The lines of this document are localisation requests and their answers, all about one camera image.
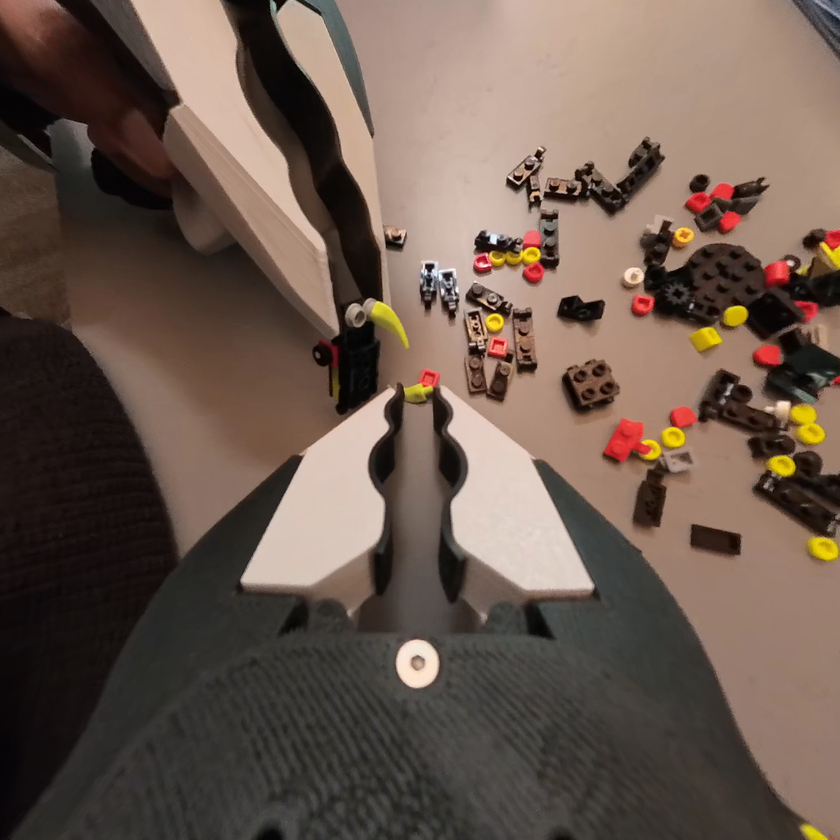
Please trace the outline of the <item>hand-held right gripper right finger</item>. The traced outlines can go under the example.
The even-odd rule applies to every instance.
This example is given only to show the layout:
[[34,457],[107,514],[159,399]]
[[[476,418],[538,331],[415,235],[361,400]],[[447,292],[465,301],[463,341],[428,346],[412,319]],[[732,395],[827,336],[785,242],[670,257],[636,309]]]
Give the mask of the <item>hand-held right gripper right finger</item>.
[[529,451],[445,386],[433,391],[448,492],[438,576],[451,603],[485,621],[501,603],[587,600],[595,583]]

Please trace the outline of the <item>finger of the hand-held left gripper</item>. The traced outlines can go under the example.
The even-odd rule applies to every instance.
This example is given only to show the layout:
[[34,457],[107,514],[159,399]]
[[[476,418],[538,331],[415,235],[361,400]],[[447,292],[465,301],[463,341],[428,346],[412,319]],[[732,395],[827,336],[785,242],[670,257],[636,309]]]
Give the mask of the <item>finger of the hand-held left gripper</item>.
[[253,23],[267,3],[128,2],[128,46],[167,100],[184,237],[208,254],[234,240],[330,339],[358,290],[300,141],[257,77]]
[[339,262],[363,298],[391,302],[374,137],[322,17],[268,2],[253,23],[257,77],[300,141]]

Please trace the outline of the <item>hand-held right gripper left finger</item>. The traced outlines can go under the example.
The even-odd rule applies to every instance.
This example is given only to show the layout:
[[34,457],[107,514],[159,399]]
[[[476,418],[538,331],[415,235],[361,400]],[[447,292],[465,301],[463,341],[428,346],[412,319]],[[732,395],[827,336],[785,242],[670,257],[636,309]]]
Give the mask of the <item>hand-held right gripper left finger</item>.
[[299,458],[239,583],[245,592],[331,600],[349,616],[391,579],[395,467],[405,395],[389,386]]

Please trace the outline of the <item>black lego assembly lime horns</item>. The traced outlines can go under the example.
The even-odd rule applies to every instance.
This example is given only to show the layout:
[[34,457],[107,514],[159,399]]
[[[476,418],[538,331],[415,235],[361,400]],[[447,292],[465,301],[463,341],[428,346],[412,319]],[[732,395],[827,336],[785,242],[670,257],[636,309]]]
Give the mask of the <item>black lego assembly lime horns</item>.
[[316,364],[328,370],[329,394],[339,415],[361,406],[378,392],[381,342],[376,328],[395,335],[403,348],[409,349],[399,317],[383,301],[372,298],[351,303],[344,312],[343,330],[312,348]]

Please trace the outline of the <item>pile of loose lego pieces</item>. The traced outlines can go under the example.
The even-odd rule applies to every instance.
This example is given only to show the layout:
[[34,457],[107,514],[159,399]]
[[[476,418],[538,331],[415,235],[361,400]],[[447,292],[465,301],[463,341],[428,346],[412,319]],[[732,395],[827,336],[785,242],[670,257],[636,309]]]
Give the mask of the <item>pile of loose lego pieces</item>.
[[[592,161],[574,172],[574,178],[550,177],[542,188],[540,173],[546,148],[542,145],[512,168],[506,176],[513,191],[524,189],[529,210],[536,207],[539,225],[524,236],[510,236],[481,229],[473,246],[473,271],[483,277],[498,267],[521,267],[529,285],[538,285],[547,271],[559,264],[559,212],[542,206],[545,201],[580,203],[592,198],[611,216],[624,209],[639,188],[656,173],[665,157],[660,143],[643,138],[631,153],[625,178],[610,183]],[[720,183],[708,191],[710,178],[699,174],[689,183],[692,194],[686,207],[700,231],[733,230],[768,185],[760,177],[732,186]],[[633,291],[628,298],[635,319],[680,319],[696,327],[689,341],[699,353],[722,343],[721,329],[747,324],[762,340],[772,339],[753,352],[756,365],[767,370],[765,390],[786,397],[771,406],[751,404],[753,389],[731,371],[710,376],[692,406],[674,406],[670,425],[656,437],[644,437],[644,423],[620,417],[605,442],[603,458],[626,463],[631,457],[647,466],[634,498],[632,522],[642,529],[661,526],[667,498],[668,476],[686,475],[696,467],[686,429],[719,422],[749,433],[750,457],[763,462],[753,492],[815,534],[808,553],[821,562],[838,560],[838,472],[826,473],[819,453],[809,450],[826,440],[815,402],[829,386],[838,384],[838,356],[826,349],[822,324],[811,331],[802,324],[821,308],[838,305],[838,230],[811,231],[803,246],[816,248],[809,266],[801,268],[795,255],[762,265],[740,245],[713,243],[696,249],[673,269],[665,265],[673,249],[683,249],[695,237],[692,227],[675,228],[671,217],[657,215],[639,239],[643,264],[629,267],[622,286]],[[486,395],[504,402],[516,372],[532,374],[539,367],[535,347],[533,309],[516,307],[509,296],[472,282],[465,289],[459,310],[456,272],[425,260],[419,270],[419,300],[429,312],[439,299],[443,312],[454,319],[459,311],[465,326],[465,382],[468,394]],[[608,360],[591,359],[570,364],[560,378],[563,392],[577,413],[614,405],[621,384]]]

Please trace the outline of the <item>person's left hand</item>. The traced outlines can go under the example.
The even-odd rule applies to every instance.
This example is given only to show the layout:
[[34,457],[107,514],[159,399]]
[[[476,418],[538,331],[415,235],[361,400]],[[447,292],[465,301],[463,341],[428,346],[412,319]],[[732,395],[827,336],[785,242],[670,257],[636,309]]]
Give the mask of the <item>person's left hand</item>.
[[84,124],[93,146],[133,181],[170,196],[176,168],[165,116],[110,48],[58,2],[1,2],[2,80],[59,118]]

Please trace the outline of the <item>person's dark sweater torso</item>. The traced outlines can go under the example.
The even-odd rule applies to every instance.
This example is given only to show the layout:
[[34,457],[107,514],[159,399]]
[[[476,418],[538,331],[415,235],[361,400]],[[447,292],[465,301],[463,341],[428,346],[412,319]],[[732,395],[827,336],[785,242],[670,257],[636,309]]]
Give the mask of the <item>person's dark sweater torso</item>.
[[177,560],[154,472],[84,345],[1,317],[1,832],[87,726]]

